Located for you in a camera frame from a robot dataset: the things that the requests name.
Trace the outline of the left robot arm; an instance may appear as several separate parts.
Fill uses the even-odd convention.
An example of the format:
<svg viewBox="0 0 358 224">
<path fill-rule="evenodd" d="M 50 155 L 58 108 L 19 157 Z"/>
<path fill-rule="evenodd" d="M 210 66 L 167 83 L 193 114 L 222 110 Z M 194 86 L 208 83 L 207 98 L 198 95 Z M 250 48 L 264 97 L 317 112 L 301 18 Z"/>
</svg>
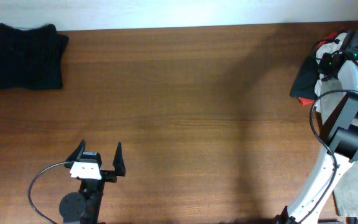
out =
<svg viewBox="0 0 358 224">
<path fill-rule="evenodd" d="M 120 142 L 112 162 L 113 170 L 103 170 L 100 153 L 89 152 L 85 147 L 86 141 L 82 140 L 66 159 L 65 167 L 70 170 L 70 177 L 80 181 L 80 188 L 60 201 L 59 212 L 64 223 L 97 224 L 105 184 L 115 183 L 118 177 L 126 175 Z"/>
</svg>

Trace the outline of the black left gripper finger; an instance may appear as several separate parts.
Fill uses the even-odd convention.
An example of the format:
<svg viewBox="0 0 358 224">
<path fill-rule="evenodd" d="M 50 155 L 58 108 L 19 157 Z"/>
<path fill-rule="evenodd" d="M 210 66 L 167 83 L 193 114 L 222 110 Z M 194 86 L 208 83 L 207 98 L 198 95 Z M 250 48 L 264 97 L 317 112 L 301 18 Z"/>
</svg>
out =
<svg viewBox="0 0 358 224">
<path fill-rule="evenodd" d="M 112 162 L 114 167 L 114 173 L 116 176 L 124 177 L 126 175 L 126 167 L 124 163 L 124 158 L 122 155 L 122 144 L 118 142 L 114 159 Z"/>
<path fill-rule="evenodd" d="M 85 151 L 86 141 L 83 139 L 77 148 L 65 160 L 65 168 L 71 168 L 74 162 L 78 162 Z"/>
</svg>

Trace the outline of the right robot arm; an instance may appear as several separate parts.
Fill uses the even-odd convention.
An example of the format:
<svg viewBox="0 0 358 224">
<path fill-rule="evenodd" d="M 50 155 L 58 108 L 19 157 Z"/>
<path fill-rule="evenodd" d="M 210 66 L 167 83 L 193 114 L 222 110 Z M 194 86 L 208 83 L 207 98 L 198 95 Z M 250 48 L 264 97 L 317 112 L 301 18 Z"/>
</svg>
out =
<svg viewBox="0 0 358 224">
<path fill-rule="evenodd" d="M 318 160 L 298 196 L 273 219 L 274 223 L 317 223 L 341 177 L 358 161 L 358 30 L 349 30 L 333 52 L 314 54 L 318 72 L 338 79 L 341 87 L 318 96 L 340 94 L 342 99 L 315 133 L 322 144 Z"/>
</svg>

